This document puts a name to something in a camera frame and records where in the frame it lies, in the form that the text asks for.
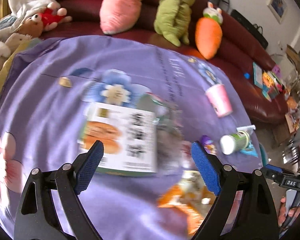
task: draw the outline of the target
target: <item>picture frame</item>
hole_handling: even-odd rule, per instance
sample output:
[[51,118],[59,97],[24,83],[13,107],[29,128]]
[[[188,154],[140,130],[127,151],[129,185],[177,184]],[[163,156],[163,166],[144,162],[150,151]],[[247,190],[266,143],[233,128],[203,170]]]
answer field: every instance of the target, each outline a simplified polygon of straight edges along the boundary
[[268,3],[270,11],[277,19],[278,23],[281,24],[285,15],[287,14],[288,6],[284,0],[270,0]]

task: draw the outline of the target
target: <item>pink plush toy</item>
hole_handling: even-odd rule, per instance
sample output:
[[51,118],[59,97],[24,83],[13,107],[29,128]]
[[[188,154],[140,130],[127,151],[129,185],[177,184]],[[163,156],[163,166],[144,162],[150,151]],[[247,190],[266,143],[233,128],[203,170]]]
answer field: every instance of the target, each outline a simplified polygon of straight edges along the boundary
[[142,0],[103,0],[100,9],[100,27],[112,35],[131,29],[137,22]]

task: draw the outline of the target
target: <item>metal screw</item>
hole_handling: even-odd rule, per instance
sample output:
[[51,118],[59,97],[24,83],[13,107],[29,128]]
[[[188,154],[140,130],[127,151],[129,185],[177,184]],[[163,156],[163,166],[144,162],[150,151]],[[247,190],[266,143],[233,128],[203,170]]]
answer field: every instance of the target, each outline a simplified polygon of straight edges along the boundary
[[62,166],[62,169],[64,170],[64,171],[67,171],[67,170],[69,170],[71,168],[71,164],[70,163],[66,163],[66,164],[64,164],[63,166]]
[[259,170],[256,170],[254,173],[255,173],[257,176],[261,176],[261,175],[262,175],[262,172],[259,171]]
[[38,168],[34,168],[34,169],[31,171],[31,174],[32,174],[32,175],[36,175],[38,172],[39,172],[39,169],[38,169]]
[[225,166],[223,166],[223,168],[226,170],[226,171],[231,171],[232,170],[232,167],[228,164],[226,164]]

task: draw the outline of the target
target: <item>bread image on box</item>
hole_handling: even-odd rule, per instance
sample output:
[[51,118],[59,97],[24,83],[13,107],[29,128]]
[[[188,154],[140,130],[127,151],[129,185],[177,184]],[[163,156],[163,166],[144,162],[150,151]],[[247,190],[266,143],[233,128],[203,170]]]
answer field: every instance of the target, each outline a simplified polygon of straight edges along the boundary
[[110,124],[88,121],[84,129],[83,147],[90,149],[94,142],[99,140],[104,145],[105,153],[117,154],[121,147],[116,140],[121,135],[121,132]]

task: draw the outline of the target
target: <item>blue flower print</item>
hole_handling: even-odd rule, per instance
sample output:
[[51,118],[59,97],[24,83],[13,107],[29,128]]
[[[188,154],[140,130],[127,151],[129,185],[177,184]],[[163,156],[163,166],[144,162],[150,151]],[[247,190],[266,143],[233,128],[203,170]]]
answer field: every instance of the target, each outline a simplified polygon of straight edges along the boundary
[[148,92],[151,91],[145,86],[131,84],[131,78],[125,72],[110,69],[103,73],[101,82],[88,83],[82,101],[136,108],[140,97]]

